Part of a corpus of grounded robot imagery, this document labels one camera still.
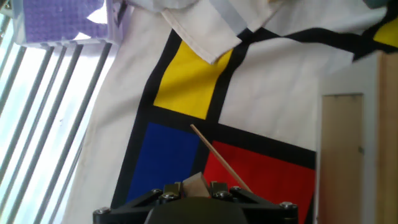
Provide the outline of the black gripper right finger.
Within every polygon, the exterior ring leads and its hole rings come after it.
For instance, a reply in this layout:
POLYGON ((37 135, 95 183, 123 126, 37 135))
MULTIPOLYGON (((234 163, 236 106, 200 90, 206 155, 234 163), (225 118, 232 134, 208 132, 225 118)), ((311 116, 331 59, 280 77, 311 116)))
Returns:
POLYGON ((211 182, 210 193, 212 199, 237 206, 248 223, 298 224, 298 206, 292 202, 274 204, 241 187, 229 188, 216 181, 211 182))

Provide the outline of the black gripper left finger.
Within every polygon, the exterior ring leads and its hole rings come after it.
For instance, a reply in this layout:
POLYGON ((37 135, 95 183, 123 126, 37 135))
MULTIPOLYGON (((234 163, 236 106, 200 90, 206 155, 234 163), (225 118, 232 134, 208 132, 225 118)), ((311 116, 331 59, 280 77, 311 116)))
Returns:
POLYGON ((156 206, 183 198, 183 183, 164 185, 164 189, 152 189, 119 208, 102 207, 93 212, 93 224, 145 223, 156 206))

